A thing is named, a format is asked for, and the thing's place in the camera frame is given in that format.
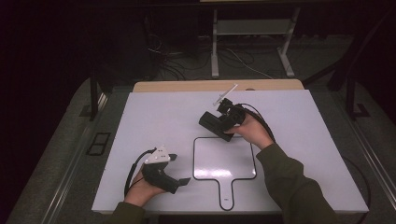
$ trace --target hand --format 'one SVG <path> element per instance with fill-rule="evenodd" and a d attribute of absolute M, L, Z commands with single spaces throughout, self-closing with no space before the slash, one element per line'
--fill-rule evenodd
<path fill-rule="evenodd" d="M 239 133 L 245 140 L 261 150 L 274 143 L 264 127 L 249 114 L 246 114 L 245 120 L 240 126 L 234 126 L 225 133 Z"/>
<path fill-rule="evenodd" d="M 165 190 L 152 186 L 147 182 L 142 174 L 144 164 L 140 167 L 139 173 L 134 177 L 132 186 L 124 199 L 125 203 L 131 203 L 143 207 L 155 195 L 164 193 Z"/>

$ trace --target white table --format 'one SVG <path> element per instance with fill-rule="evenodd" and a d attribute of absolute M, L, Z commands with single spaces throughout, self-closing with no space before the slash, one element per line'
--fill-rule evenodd
<path fill-rule="evenodd" d="M 248 82 L 258 86 L 265 81 Z M 239 81 L 187 82 L 184 85 L 206 83 L 211 86 L 218 83 L 231 87 L 229 84 L 234 82 Z M 154 83 L 154 88 L 156 85 L 167 84 Z M 310 92 L 301 90 L 298 85 L 296 89 L 234 91 L 227 98 L 234 103 L 254 105 L 264 115 L 278 144 L 289 156 L 304 164 L 305 175 L 318 181 L 325 198 L 337 213 L 367 212 L 368 208 Z M 279 213 L 279 207 L 265 188 L 262 166 L 255 158 L 256 177 L 233 182 L 234 205 L 230 211 L 224 211 L 219 206 L 219 185 L 216 181 L 192 178 L 194 139 L 215 137 L 199 125 L 198 120 L 206 111 L 219 114 L 212 104 L 223 91 L 170 90 L 130 94 L 92 210 L 111 213 L 123 200 L 123 187 L 132 163 L 143 151 L 165 145 L 170 153 L 178 155 L 165 168 L 165 172 L 175 179 L 191 177 L 191 181 L 188 186 L 180 187 L 176 194 L 165 193 L 151 200 L 145 206 L 149 215 Z M 230 143 L 224 141 L 223 145 L 225 148 L 233 147 L 233 140 Z M 254 154 L 259 152 L 256 147 L 252 150 Z"/>

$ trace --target person's left hand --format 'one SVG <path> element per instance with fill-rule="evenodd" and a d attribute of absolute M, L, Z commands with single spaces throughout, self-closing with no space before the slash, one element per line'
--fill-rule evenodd
<path fill-rule="evenodd" d="M 134 177 L 131 188 L 125 196 L 124 202 L 143 207 L 155 195 L 164 193 L 165 190 L 152 186 L 143 178 L 142 169 L 144 164 L 140 167 L 139 173 Z"/>

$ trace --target green sleeve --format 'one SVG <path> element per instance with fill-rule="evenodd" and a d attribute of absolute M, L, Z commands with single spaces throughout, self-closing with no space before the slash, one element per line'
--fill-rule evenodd
<path fill-rule="evenodd" d="M 140 224 L 145 210 L 130 203 L 119 203 L 111 217 L 104 224 Z"/>
<path fill-rule="evenodd" d="M 339 223 L 317 181 L 304 176 L 304 166 L 272 144 L 257 154 L 270 196 L 282 209 L 285 224 Z"/>

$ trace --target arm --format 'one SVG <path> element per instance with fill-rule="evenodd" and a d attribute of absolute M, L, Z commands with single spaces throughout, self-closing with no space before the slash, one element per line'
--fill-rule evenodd
<path fill-rule="evenodd" d="M 257 154 L 269 194 L 282 209 L 285 223 L 338 223 L 319 184 L 304 176 L 303 165 L 275 144 L 268 132 L 250 115 L 226 133 L 239 133 L 262 151 Z"/>
<path fill-rule="evenodd" d="M 145 215 L 143 206 L 151 198 L 160 193 L 164 193 L 164 190 L 150 185 L 143 178 L 142 169 L 140 169 L 139 173 L 134 178 L 132 186 L 124 201 L 117 205 L 116 210 L 114 210 L 113 214 L 105 224 L 141 223 Z"/>

